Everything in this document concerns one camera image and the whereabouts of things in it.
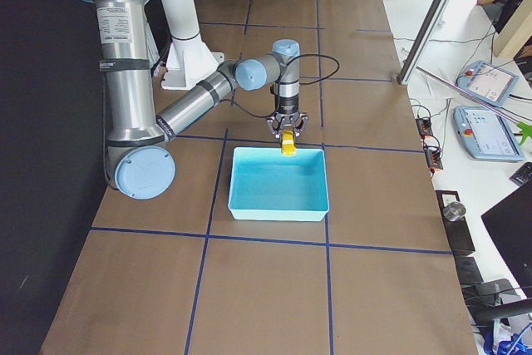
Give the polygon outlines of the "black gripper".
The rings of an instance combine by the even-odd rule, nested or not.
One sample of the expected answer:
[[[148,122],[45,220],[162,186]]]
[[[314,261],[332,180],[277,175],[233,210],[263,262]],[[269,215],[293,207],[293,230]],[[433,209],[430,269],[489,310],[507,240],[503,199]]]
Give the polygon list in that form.
[[[304,132],[308,123],[308,114],[299,110],[299,97],[274,97],[274,111],[266,118],[267,127],[276,139],[281,137],[280,131],[292,130],[295,137]]]

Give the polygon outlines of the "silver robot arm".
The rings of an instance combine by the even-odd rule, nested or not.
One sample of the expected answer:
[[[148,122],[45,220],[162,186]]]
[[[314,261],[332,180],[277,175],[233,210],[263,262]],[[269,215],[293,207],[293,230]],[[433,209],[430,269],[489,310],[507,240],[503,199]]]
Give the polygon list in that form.
[[[272,86],[275,106],[266,123],[283,148],[303,132],[308,116],[298,106],[296,41],[278,40],[261,57],[220,62],[202,40],[194,0],[161,0],[170,29],[169,72],[182,96],[156,111],[146,34],[150,0],[82,1],[96,8],[100,69],[112,115],[111,131],[104,136],[104,166],[122,194],[147,200],[166,191],[176,174],[166,144],[239,88]]]

